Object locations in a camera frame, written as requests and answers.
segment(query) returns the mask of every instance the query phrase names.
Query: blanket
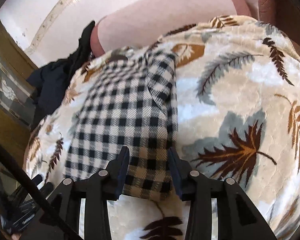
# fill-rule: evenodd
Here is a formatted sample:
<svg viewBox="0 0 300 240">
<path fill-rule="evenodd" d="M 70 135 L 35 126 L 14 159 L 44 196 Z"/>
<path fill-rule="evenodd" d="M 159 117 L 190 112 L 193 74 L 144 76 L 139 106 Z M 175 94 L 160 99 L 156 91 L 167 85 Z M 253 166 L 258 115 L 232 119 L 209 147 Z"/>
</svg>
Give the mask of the blanket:
<svg viewBox="0 0 300 240">
<path fill-rule="evenodd" d="M 300 224 L 300 56 L 290 39 L 251 17 L 221 16 L 172 31 L 149 47 L 124 49 L 123 54 L 137 60 L 153 49 L 178 56 L 179 156 L 207 177 L 234 178 L 276 237 L 289 239 Z M 83 82 L 87 73 L 75 73 L 77 90 L 67 90 L 67 107 L 48 115 L 34 131 L 26 161 L 30 177 L 40 173 L 55 186 L 62 181 L 71 144 L 59 138 L 69 121 L 62 115 L 81 111 L 87 96 L 80 97 L 81 90 L 97 82 L 110 54 L 91 62 L 91 82 Z M 216 239 L 215 201 L 212 206 Z M 189 207 L 173 189 L 161 201 L 121 195 L 108 202 L 112 239 L 184 239 Z"/>
</svg>

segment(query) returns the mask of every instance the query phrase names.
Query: checkered cloth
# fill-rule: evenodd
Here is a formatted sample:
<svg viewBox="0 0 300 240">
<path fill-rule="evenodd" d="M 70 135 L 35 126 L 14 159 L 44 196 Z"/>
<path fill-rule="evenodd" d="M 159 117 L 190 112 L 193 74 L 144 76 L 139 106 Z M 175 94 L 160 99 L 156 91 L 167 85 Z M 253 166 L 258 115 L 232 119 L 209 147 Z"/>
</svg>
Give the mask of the checkered cloth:
<svg viewBox="0 0 300 240">
<path fill-rule="evenodd" d="M 79 115 L 65 177 L 89 178 L 125 145 L 130 165 L 123 193 L 153 200 L 168 195 L 166 150 L 178 130 L 176 60 L 171 51 L 154 49 L 104 67 Z"/>
</svg>

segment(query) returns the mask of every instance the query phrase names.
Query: gray leaf print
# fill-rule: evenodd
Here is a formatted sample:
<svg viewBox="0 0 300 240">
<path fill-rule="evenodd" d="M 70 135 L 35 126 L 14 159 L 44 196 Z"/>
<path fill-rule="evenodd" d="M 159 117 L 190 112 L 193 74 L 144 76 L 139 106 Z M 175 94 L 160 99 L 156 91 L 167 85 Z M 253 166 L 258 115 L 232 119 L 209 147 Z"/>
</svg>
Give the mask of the gray leaf print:
<svg viewBox="0 0 300 240">
<path fill-rule="evenodd" d="M 279 29 L 270 23 L 264 23 L 264 22 L 258 21 L 255 24 L 259 27 L 264 27 L 266 29 L 266 35 L 270 35 L 274 32 L 279 33 Z"/>
<path fill-rule="evenodd" d="M 229 72 L 229 67 L 241 69 L 242 64 L 254 61 L 254 56 L 261 55 L 252 55 L 245 51 L 227 52 L 224 55 L 220 55 L 216 60 L 209 62 L 198 81 L 197 97 L 199 101 L 208 105 L 214 105 L 215 103 L 210 99 L 211 88 L 221 77 L 224 77 L 224 71 Z"/>
</svg>

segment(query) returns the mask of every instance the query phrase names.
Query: black fabric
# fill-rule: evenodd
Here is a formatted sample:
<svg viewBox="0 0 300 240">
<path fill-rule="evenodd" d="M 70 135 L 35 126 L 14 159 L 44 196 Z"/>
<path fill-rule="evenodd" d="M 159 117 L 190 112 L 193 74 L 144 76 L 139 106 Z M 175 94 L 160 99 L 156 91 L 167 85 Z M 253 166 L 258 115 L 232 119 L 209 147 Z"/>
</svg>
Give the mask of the black fabric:
<svg viewBox="0 0 300 240">
<path fill-rule="evenodd" d="M 27 78 L 27 82 L 36 88 L 33 95 L 37 105 L 31 130 L 47 115 L 52 114 L 60 105 L 70 84 L 71 78 L 83 63 L 88 61 L 91 53 L 90 36 L 95 21 L 92 21 L 82 32 L 79 47 L 68 58 L 50 62 L 36 69 Z"/>
</svg>

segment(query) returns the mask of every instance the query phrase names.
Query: black cable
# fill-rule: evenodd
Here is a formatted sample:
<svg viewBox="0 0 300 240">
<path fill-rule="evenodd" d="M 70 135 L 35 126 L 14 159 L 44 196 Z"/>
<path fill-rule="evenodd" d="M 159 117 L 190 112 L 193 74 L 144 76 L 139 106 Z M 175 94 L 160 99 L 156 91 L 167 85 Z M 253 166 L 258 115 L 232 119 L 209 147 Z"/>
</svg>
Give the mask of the black cable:
<svg viewBox="0 0 300 240">
<path fill-rule="evenodd" d="M 48 214 L 72 240 L 82 238 L 59 216 L 56 210 L 41 195 L 37 186 L 31 181 L 27 174 L 19 167 L 16 160 L 0 145 L 0 162 L 16 178 L 16 180 L 28 191 L 33 200 Z"/>
</svg>

